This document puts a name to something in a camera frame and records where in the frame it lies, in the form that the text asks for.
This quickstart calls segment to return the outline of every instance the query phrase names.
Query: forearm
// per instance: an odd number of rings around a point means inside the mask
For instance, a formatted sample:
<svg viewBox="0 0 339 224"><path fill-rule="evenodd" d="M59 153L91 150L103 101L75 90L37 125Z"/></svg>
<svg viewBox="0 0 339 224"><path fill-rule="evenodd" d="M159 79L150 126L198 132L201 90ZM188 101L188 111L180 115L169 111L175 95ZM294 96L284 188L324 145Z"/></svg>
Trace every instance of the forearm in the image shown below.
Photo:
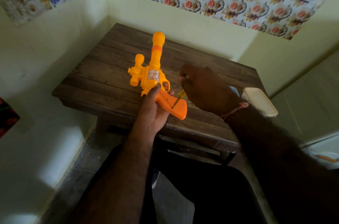
<svg viewBox="0 0 339 224"><path fill-rule="evenodd" d="M153 138L131 132L112 165L78 206L76 223L139 223Z"/></svg>
<svg viewBox="0 0 339 224"><path fill-rule="evenodd" d="M238 137L279 221L312 221L337 214L338 179L303 153L291 137L252 107L225 121Z"/></svg>

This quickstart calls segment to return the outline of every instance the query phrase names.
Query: screwdriver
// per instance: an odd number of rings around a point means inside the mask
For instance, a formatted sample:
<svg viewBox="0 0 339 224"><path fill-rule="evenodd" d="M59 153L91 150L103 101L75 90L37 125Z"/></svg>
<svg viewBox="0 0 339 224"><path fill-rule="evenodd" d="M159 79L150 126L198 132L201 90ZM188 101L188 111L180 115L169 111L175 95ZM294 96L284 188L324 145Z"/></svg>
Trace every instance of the screwdriver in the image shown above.
<svg viewBox="0 0 339 224"><path fill-rule="evenodd" d="M176 104L180 101L181 98L183 98L186 95L184 89L180 91L180 93L178 94L178 99L175 101L175 103L172 106L172 109L174 108L174 106L176 106Z"/></svg>

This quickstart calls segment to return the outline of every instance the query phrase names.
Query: leg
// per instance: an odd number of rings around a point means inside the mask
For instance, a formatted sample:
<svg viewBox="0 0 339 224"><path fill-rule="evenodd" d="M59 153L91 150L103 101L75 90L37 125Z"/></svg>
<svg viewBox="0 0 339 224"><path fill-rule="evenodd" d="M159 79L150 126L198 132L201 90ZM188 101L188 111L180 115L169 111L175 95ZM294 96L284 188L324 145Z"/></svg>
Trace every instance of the leg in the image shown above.
<svg viewBox="0 0 339 224"><path fill-rule="evenodd" d="M266 223L246 177L229 166L198 162L158 148L154 164L194 203L193 223Z"/></svg>
<svg viewBox="0 0 339 224"><path fill-rule="evenodd" d="M95 173L91 182L87 186L86 191L83 193L80 201L84 198L84 196L93 188L93 186L99 181L99 179L107 171L109 166L112 164L112 162L117 157L122 146L123 145L118 145L110 152L110 154L107 156L104 163L101 165L100 169ZM141 217L140 217L141 224L143 223L156 224L157 223L157 217L155 213L155 206L154 206L153 195L152 195L152 184L151 184L152 174L153 174L153 167L150 164L148 168L147 178L146 178L145 196L144 196L144 202L142 205L142 212L141 212ZM70 216L68 223L72 223L72 215Z"/></svg>
<svg viewBox="0 0 339 224"><path fill-rule="evenodd" d="M109 122L105 119L99 118L97 119L97 125L95 127L95 138L103 137L109 128Z"/></svg>

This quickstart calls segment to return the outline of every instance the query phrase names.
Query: brown table top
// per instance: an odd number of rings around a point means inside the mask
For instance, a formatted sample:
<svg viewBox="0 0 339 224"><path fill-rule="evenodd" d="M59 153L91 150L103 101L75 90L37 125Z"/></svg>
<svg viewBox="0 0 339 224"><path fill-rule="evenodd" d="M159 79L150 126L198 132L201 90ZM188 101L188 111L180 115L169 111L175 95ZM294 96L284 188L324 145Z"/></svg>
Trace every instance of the brown table top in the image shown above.
<svg viewBox="0 0 339 224"><path fill-rule="evenodd" d="M112 120L132 125L142 97L142 88L129 84L129 67L135 55L145 56L144 66L150 61L152 34L115 24L77 67L54 89L53 95L64 105ZM265 91L254 68L220 58L190 47L166 40L161 56L161 69L175 92L181 90L177 81L180 67L190 63L198 67L209 66L239 94L245 87ZM221 151L240 152L241 146L230 127L216 115L201 111L187 98L188 111L184 120L170 115L160 131Z"/></svg>

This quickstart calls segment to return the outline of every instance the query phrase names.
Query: yellow toy gun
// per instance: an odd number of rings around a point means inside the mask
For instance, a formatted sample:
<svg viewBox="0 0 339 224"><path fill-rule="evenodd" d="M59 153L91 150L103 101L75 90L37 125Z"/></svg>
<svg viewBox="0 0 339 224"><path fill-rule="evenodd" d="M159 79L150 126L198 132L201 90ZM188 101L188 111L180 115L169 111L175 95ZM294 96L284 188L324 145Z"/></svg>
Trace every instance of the yellow toy gun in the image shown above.
<svg viewBox="0 0 339 224"><path fill-rule="evenodd" d="M129 83L136 87L139 84L139 81L141 81L140 86L143 89L141 96L144 94L147 95L150 89L160 83L161 89L155 97L155 102L164 110L176 116L178 119L183 120L187 114L186 101L180 99L177 102L176 107L172 109L172 106L174 106L177 99L167 93L163 87L163 83L167 83L167 90L170 90L170 82L166 79L164 73L160 69L160 58L162 55L162 46L165 43L165 35L161 32L156 32L153 35L152 41L153 47L150 64L147 67L142 67L145 57L142 54L137 54L135 56L135 66L128 69L128 73L132 76Z"/></svg>

